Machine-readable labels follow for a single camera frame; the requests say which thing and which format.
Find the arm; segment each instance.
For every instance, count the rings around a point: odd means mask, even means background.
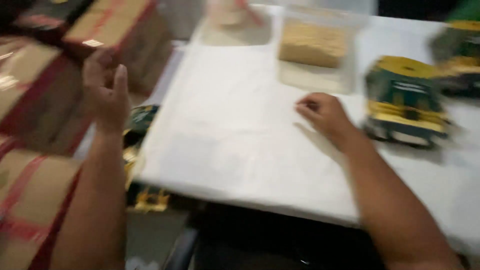
[[[424,205],[348,120],[336,97],[312,94],[297,111],[347,158],[365,229],[389,269],[460,269]]]
[[[130,105],[124,66],[117,68],[113,89],[104,87],[110,62],[111,52],[98,51],[84,65],[96,134],[52,254],[52,269],[124,268],[122,130]]]

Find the white tablecloth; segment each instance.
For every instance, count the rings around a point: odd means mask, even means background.
[[[204,24],[150,128],[137,178],[173,192],[345,226],[359,224],[342,157],[294,111],[305,91],[278,81],[281,8],[267,45],[203,45]],[[381,55],[430,63],[428,37],[442,24],[372,17],[356,39],[357,87],[340,96],[352,121],[365,117],[363,75]],[[425,151],[378,144],[425,203],[452,246],[480,254],[480,109],[449,102],[459,146]]]

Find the forearm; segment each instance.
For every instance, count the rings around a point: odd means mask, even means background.
[[[362,222],[387,266],[458,267],[428,210],[363,134],[344,147]]]
[[[97,131],[52,256],[53,269],[123,269],[125,174],[120,133]]]

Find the beige food block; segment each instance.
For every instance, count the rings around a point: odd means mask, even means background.
[[[344,29],[291,20],[285,24],[278,58],[301,64],[337,68],[346,51]]]

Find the right hand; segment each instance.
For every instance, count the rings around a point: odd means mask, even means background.
[[[112,68],[112,57],[111,49],[99,49],[93,53],[85,60],[83,81],[96,129],[121,134],[131,109],[128,75],[124,65]]]
[[[296,110],[309,120],[313,127],[325,135],[340,151],[349,140],[362,136],[348,119],[337,97],[325,93],[307,95],[297,101]]]

